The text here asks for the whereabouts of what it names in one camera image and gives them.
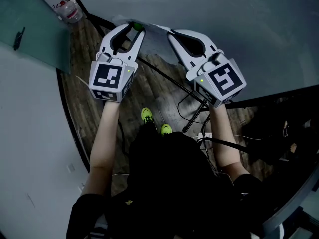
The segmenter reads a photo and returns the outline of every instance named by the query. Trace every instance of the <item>black clip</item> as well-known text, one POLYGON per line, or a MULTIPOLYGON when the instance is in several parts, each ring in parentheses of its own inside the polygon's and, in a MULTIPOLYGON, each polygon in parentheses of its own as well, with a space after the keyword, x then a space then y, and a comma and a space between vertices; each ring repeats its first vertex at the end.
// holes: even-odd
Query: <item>black clip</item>
POLYGON ((14 50, 19 49, 24 31, 25 31, 25 27, 23 27, 22 33, 18 32, 16 34, 16 37, 15 37, 15 40, 14 40, 14 45, 13 45, 14 50))

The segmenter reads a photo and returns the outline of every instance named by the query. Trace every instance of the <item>yellow logo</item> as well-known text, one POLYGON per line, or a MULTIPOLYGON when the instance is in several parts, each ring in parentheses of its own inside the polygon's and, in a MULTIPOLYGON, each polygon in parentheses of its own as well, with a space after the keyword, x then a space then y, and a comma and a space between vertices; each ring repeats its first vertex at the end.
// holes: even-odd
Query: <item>yellow logo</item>
POLYGON ((127 202, 125 202, 127 205, 130 205, 133 201, 128 200, 127 202))

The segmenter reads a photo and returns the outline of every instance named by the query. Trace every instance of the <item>shoe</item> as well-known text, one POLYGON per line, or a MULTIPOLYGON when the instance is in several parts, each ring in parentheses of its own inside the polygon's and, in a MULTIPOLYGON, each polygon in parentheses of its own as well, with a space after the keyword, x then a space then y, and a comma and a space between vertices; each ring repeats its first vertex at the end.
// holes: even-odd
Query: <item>shoe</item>
POLYGON ((173 133, 173 129, 171 129, 171 126, 169 124, 164 124, 161 126, 161 135, 164 137, 167 134, 173 133))
POLYGON ((153 116, 152 116, 152 112, 149 108, 144 107, 141 111, 141 118, 142 121, 144 122, 144 124, 147 123, 154 123, 153 121, 153 116))

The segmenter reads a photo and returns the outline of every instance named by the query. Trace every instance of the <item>black sleeve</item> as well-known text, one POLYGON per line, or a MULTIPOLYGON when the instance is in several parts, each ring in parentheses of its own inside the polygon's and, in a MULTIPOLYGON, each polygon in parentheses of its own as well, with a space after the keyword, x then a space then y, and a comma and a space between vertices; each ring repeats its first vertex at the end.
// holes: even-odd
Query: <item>black sleeve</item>
POLYGON ((251 174, 243 174, 234 181, 235 188, 241 193, 249 193, 261 185, 261 181, 251 174))
POLYGON ((72 207, 66 238, 83 239, 105 210, 106 198, 96 194, 81 196, 72 207))

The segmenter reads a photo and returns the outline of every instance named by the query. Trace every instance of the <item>plastic bottle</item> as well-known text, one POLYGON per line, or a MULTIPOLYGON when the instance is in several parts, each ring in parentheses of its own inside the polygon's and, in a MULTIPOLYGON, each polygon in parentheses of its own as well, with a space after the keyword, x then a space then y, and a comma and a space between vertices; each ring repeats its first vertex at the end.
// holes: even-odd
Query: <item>plastic bottle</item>
POLYGON ((73 24, 82 18, 82 11, 71 1, 62 1, 57 13, 64 18, 67 22, 73 24))

